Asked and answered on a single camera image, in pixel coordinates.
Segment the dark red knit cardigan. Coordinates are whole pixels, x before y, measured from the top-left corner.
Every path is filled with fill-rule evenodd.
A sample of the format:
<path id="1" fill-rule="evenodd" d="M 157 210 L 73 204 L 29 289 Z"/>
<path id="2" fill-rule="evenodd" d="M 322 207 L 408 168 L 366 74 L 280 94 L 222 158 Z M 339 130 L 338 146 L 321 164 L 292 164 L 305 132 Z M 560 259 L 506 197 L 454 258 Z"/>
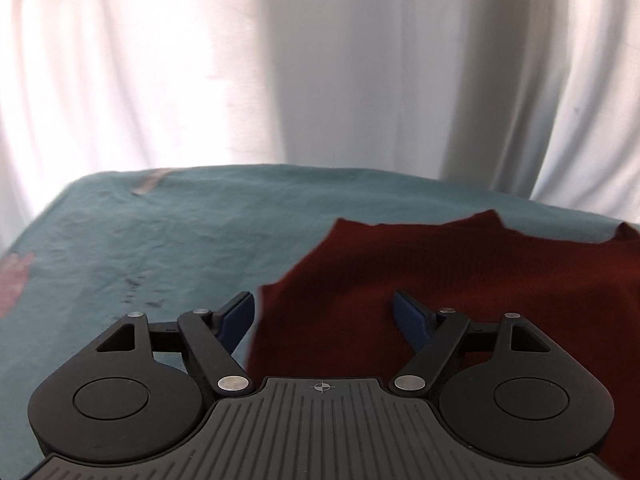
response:
<path id="1" fill-rule="evenodd" d="M 395 292 L 476 322 L 518 312 L 612 394 L 602 460 L 639 474 L 639 234 L 546 240 L 488 210 L 441 226 L 337 220 L 277 283 L 262 288 L 250 377 L 390 380 L 413 355 L 392 315 Z"/>

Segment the light blue mushroom bedsheet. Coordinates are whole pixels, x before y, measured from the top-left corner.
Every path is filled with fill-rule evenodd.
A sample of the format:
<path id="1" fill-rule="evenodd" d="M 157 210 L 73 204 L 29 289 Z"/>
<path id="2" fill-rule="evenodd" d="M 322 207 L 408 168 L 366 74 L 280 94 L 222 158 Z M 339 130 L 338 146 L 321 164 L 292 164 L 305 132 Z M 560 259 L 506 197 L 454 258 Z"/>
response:
<path id="1" fill-rule="evenodd" d="M 616 218 L 367 169 L 104 172 L 70 184 L 1 258 L 1 474 L 42 459 L 32 392 L 123 315 L 172 321 L 277 281 L 344 218 L 442 224 L 485 210 L 522 233 L 602 242 Z"/>

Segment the white sheer curtain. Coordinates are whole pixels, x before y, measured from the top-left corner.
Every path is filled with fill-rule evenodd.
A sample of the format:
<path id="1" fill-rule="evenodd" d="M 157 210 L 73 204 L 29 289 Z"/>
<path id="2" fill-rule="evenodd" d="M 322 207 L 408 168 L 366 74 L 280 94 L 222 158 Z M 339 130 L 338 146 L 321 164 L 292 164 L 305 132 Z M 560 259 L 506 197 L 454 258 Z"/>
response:
<path id="1" fill-rule="evenodd" d="M 639 0 L 1 0 L 1 241 L 100 171 L 364 167 L 637 222 Z"/>

